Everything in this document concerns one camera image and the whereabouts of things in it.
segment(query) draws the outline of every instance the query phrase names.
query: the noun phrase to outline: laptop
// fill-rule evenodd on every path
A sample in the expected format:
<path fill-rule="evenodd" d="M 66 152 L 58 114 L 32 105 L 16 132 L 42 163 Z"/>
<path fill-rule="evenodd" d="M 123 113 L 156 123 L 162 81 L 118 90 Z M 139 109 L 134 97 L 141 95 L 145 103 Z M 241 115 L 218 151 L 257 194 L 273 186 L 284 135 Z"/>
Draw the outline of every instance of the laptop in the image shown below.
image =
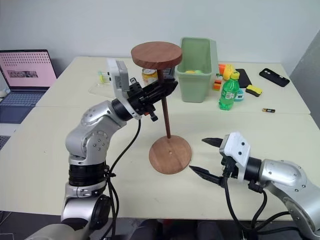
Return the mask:
<path fill-rule="evenodd" d="M 20 124 L 57 79 L 45 49 L 0 50 L 0 71 L 10 89 L 0 101 L 0 123 Z"/>

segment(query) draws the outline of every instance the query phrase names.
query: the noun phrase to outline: pink screen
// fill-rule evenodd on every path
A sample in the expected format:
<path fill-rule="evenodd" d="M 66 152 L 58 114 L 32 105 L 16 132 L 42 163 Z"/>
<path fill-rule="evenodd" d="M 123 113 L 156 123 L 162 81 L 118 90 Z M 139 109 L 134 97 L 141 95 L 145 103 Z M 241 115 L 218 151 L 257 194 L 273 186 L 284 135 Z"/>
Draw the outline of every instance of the pink screen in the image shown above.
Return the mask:
<path fill-rule="evenodd" d="M 0 52 L 0 66 L 9 87 L 50 87 L 57 79 L 45 51 Z"/>

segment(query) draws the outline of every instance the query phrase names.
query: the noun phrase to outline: green soda bottle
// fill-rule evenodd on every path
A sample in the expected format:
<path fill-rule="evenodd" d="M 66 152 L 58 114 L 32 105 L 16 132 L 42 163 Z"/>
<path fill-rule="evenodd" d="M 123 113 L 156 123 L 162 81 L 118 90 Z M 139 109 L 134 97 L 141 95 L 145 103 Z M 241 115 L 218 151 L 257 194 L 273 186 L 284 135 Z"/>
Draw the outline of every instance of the green soda bottle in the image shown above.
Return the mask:
<path fill-rule="evenodd" d="M 234 71 L 231 73 L 230 79 L 223 84 L 219 100 L 219 107 L 221 110 L 230 110 L 232 108 L 240 88 L 238 82 L 239 76 L 240 73 Z"/>

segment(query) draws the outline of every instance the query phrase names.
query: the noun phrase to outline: silver robotic arm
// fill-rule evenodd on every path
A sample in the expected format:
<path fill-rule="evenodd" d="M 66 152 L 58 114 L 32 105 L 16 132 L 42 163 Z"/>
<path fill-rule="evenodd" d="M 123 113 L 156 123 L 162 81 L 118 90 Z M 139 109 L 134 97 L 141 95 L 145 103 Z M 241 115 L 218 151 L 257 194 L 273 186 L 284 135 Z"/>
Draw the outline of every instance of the silver robotic arm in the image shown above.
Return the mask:
<path fill-rule="evenodd" d="M 224 165 L 222 176 L 206 169 L 190 166 L 200 177 L 224 186 L 224 178 L 249 181 L 249 189 L 262 193 L 268 189 L 279 198 L 296 223 L 300 233 L 308 239 L 320 240 L 320 188 L 312 184 L 303 169 L 290 161 L 275 161 L 250 157 L 251 146 L 239 132 L 221 138 L 205 138 L 205 143 L 219 147 Z"/>
<path fill-rule="evenodd" d="M 110 58 L 107 62 L 116 99 L 89 108 L 65 141 L 69 181 L 65 185 L 61 224 L 48 225 L 27 240 L 87 240 L 93 231 L 107 224 L 113 199 L 103 192 L 112 174 L 106 164 L 112 136 L 132 118 L 150 115 L 156 121 L 153 104 L 170 95 L 178 84 L 172 78 L 142 88 L 132 78 L 129 85 L 124 62 Z"/>

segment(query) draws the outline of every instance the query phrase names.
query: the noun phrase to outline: yellow cap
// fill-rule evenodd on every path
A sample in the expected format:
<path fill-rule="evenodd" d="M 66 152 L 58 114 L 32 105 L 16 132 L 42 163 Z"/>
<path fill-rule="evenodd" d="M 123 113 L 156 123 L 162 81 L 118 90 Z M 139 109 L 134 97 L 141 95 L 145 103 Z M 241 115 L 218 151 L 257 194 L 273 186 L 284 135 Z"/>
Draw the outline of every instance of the yellow cap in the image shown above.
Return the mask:
<path fill-rule="evenodd" d="M 233 73 L 231 73 L 230 78 L 233 80 L 238 80 L 240 76 L 240 73 L 238 71 L 234 71 Z"/>

